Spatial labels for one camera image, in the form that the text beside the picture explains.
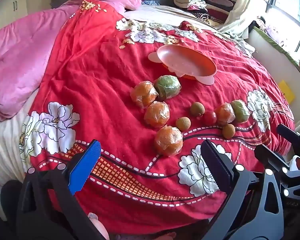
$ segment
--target pink blanket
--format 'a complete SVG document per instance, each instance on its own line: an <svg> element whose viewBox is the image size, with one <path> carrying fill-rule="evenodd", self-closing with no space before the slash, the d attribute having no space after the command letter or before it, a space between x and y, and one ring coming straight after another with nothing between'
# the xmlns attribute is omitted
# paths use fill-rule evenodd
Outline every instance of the pink blanket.
<svg viewBox="0 0 300 240"><path fill-rule="evenodd" d="M13 117L42 80L62 26L83 0L69 0L57 9L37 12L0 30L0 121ZM141 0L102 0L119 13L135 10Z"/></svg>

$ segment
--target blue gripper pad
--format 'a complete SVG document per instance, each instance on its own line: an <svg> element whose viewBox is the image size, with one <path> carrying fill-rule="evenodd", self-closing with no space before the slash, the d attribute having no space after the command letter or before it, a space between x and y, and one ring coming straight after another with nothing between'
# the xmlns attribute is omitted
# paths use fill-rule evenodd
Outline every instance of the blue gripper pad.
<svg viewBox="0 0 300 240"><path fill-rule="evenodd" d="M89 148L85 150L83 156L73 168L69 177L69 190L72 195L82 190L93 167L96 165L101 154L101 145L94 140L90 143Z"/></svg>

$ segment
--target red blanket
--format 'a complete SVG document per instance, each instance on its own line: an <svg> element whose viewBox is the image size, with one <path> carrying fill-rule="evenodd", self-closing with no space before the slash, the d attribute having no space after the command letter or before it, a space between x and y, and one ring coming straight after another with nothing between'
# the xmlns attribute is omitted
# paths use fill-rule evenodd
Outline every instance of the red blanket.
<svg viewBox="0 0 300 240"><path fill-rule="evenodd" d="M101 157L75 196L110 232L153 233L212 217L225 195L200 156L203 140L253 171L262 170L253 153L256 145L281 154L289 149L276 126L293 129L293 116L265 68L210 31L187 22L180 28L122 20L110 5L86 0L58 34L24 125L21 156L25 161L31 157L40 170L68 162L92 139L100 141ZM213 110L242 99L252 114L236 127L235 137L226 140L221 127L204 127L191 118L181 153L157 155L153 145L158 130L145 124L145 111L132 102L130 91L141 81L171 74L147 58L164 43L200 51L218 68L212 86L179 78L180 94L166 100L167 124L189 116L195 101Z"/></svg>

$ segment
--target plastic wrap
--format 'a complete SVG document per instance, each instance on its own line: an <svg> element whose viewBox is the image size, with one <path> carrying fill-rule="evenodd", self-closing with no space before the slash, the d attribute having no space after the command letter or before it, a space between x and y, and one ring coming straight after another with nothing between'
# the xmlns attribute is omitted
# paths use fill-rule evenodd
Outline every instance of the plastic wrap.
<svg viewBox="0 0 300 240"><path fill-rule="evenodd" d="M181 90L181 85L178 78L171 75L165 75L159 77L155 81L154 87L159 93L159 98L161 100L172 98L178 95Z"/></svg>
<svg viewBox="0 0 300 240"><path fill-rule="evenodd" d="M133 102L145 108L152 104L158 96L158 92L150 81L143 81L134 87L130 92L130 96Z"/></svg>
<svg viewBox="0 0 300 240"><path fill-rule="evenodd" d="M183 145L182 133L176 127L165 125L155 136L154 145L157 151L162 155L177 155Z"/></svg>
<svg viewBox="0 0 300 240"><path fill-rule="evenodd" d="M235 115L235 122L245 123L250 117L250 111L242 100L233 100L231 106Z"/></svg>
<svg viewBox="0 0 300 240"><path fill-rule="evenodd" d="M231 123L235 119L234 111L229 103L223 103L214 112L217 115L217 122L221 125Z"/></svg>
<svg viewBox="0 0 300 240"><path fill-rule="evenodd" d="M145 121L147 124L160 128L170 118L169 106L165 102L154 101L146 110Z"/></svg>

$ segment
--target green fruit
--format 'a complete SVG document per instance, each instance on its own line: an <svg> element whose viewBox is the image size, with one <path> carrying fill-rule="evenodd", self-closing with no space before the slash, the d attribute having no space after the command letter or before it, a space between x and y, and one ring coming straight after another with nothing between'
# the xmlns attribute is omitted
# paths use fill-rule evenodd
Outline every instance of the green fruit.
<svg viewBox="0 0 300 240"><path fill-rule="evenodd" d="M161 100L172 98L180 93L181 85L177 77L165 75L159 77L154 84Z"/></svg>
<svg viewBox="0 0 300 240"><path fill-rule="evenodd" d="M250 117L250 111L242 100L234 100L231 103L231 106L235 115L235 122L244 123Z"/></svg>

